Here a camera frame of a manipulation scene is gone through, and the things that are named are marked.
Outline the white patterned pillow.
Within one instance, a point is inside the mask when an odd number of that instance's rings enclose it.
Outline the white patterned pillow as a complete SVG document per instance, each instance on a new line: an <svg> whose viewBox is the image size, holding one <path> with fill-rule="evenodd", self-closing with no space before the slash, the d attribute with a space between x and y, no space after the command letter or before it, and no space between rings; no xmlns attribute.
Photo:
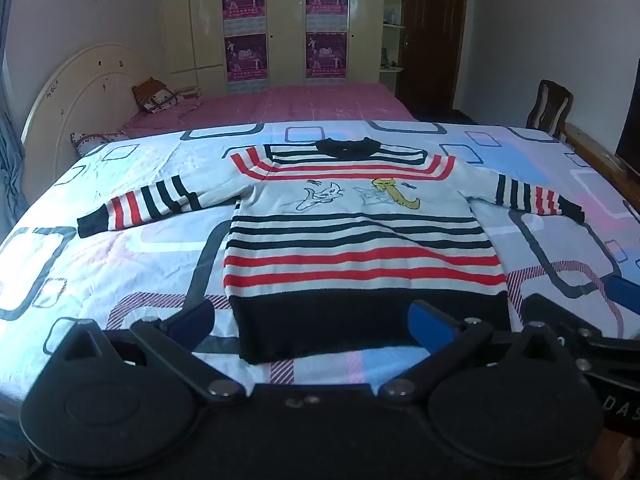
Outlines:
<svg viewBox="0 0 640 480"><path fill-rule="evenodd" d="M72 145L79 157L86 156L99 146L128 139L129 136L121 131L107 133L72 132L70 134L70 142L72 142Z"/></svg>

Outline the dark wooden chair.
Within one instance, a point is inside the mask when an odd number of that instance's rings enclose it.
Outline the dark wooden chair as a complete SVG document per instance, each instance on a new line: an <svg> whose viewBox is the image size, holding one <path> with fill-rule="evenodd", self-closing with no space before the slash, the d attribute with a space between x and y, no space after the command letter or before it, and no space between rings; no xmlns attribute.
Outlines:
<svg viewBox="0 0 640 480"><path fill-rule="evenodd" d="M574 102L573 93L548 79L538 84L536 101L529 112L526 127L546 132L559 139L564 133L566 118Z"/></svg>

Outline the cream rounded headboard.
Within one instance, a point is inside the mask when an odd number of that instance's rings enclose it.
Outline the cream rounded headboard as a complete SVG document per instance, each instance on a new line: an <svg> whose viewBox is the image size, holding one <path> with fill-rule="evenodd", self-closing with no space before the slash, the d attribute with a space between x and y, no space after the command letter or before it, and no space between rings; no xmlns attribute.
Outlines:
<svg viewBox="0 0 640 480"><path fill-rule="evenodd" d="M22 132L22 191L33 203L78 159L70 135L110 133L137 114L131 88L152 75L142 56L99 44L64 62L40 90Z"/></svg>

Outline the patterned white bed sheet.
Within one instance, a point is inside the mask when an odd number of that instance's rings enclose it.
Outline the patterned white bed sheet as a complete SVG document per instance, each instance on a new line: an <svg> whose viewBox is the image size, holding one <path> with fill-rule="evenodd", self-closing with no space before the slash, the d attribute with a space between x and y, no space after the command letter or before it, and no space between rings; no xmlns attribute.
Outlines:
<svg viewBox="0 0 640 480"><path fill-rule="evenodd" d="M417 348L310 356L251 366L238 356L238 328L222 289L231 204L124 232L81 238L76 220L106 198L169 177L194 162L220 168L260 144L301 148L321 139L372 138L451 155L559 191L585 209L567 219L473 206L506 270L510 312L541 294L606 336L639 333L636 308L608 298L609 278L639 278L639 216L574 148L537 130L437 122L273 122L186 130L95 148L74 162L26 212L1 246L1 395L21 401L78 321L127 327L167 318L207 298L216 324L198 356L245 385L378 385L418 362Z"/></svg>

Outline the cream corner shelf unit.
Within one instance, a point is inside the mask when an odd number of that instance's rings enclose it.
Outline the cream corner shelf unit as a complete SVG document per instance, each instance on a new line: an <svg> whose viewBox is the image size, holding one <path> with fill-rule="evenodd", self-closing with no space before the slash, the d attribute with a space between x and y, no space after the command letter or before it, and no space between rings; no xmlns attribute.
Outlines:
<svg viewBox="0 0 640 480"><path fill-rule="evenodd" d="M384 0L380 83L393 94L396 94L398 75L402 72L400 50L405 30L403 10L404 0Z"/></svg>

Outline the lower left purple poster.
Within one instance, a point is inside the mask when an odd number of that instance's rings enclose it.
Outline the lower left purple poster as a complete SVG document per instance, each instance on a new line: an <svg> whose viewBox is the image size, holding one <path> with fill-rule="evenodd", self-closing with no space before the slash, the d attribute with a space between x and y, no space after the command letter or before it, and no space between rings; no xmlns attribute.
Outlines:
<svg viewBox="0 0 640 480"><path fill-rule="evenodd" d="M224 38L229 82L268 78L267 38L265 34Z"/></svg>

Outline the lower right purple poster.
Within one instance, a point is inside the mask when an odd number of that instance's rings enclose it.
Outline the lower right purple poster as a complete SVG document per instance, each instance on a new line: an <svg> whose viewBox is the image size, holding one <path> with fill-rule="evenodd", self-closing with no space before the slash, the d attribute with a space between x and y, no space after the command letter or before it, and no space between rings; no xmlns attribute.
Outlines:
<svg viewBox="0 0 640 480"><path fill-rule="evenodd" d="M306 78L344 79L347 72L347 35L344 32L308 32Z"/></svg>

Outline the striped knit child sweater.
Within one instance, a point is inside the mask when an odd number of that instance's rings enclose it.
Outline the striped knit child sweater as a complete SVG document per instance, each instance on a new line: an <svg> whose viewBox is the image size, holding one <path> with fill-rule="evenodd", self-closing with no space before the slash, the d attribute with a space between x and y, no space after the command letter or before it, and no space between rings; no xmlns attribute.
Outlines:
<svg viewBox="0 0 640 480"><path fill-rule="evenodd" d="M506 274L472 211L585 220L561 194L422 148L324 139L194 159L124 184L82 237L235 201L222 286L250 364L405 346L410 304L510 325Z"/></svg>

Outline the cream wardrobe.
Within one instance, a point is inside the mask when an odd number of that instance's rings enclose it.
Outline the cream wardrobe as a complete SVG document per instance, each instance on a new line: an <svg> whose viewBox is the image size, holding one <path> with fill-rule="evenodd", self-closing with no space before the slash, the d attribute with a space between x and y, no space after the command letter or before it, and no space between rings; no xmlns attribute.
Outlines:
<svg viewBox="0 0 640 480"><path fill-rule="evenodd" d="M375 84L380 78L384 0L348 0L346 15L308 15L306 0L265 0L261 18L222 17L221 0L160 0L168 73L208 96L299 84ZM344 79L306 78L308 32L347 35ZM224 38L265 34L268 78L229 82Z"/></svg>

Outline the pink bed sheet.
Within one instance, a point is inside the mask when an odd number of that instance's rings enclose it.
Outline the pink bed sheet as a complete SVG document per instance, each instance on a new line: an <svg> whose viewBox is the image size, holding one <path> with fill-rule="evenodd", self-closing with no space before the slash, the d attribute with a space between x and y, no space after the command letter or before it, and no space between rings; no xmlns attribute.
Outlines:
<svg viewBox="0 0 640 480"><path fill-rule="evenodd" d="M266 122L413 119L405 105L382 84L286 86L257 93L186 99L162 112L138 113L122 126L122 132L134 139Z"/></svg>

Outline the dark brown wooden door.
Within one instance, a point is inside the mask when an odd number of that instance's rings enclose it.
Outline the dark brown wooden door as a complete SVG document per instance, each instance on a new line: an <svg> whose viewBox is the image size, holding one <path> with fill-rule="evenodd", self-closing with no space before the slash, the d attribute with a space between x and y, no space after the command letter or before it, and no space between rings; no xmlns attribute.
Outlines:
<svg viewBox="0 0 640 480"><path fill-rule="evenodd" d="M465 9L466 0L404 0L396 93L416 119L452 110Z"/></svg>

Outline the blue curtain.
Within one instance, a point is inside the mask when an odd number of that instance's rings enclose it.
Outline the blue curtain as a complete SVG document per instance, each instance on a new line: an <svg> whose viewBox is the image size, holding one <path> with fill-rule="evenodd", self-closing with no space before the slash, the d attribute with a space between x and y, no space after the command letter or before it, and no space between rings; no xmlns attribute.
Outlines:
<svg viewBox="0 0 640 480"><path fill-rule="evenodd" d="M6 40L12 0L1 0L1 239L4 240L27 209L21 191L25 153L13 123L4 73Z"/></svg>

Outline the wooden bed footboard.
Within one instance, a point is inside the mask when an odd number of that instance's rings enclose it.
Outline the wooden bed footboard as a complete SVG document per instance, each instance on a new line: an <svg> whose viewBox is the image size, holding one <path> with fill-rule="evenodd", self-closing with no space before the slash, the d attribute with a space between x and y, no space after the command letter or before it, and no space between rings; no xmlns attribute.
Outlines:
<svg viewBox="0 0 640 480"><path fill-rule="evenodd" d="M605 177L635 210L639 210L639 177L619 157L569 122L564 125L564 136L578 156Z"/></svg>

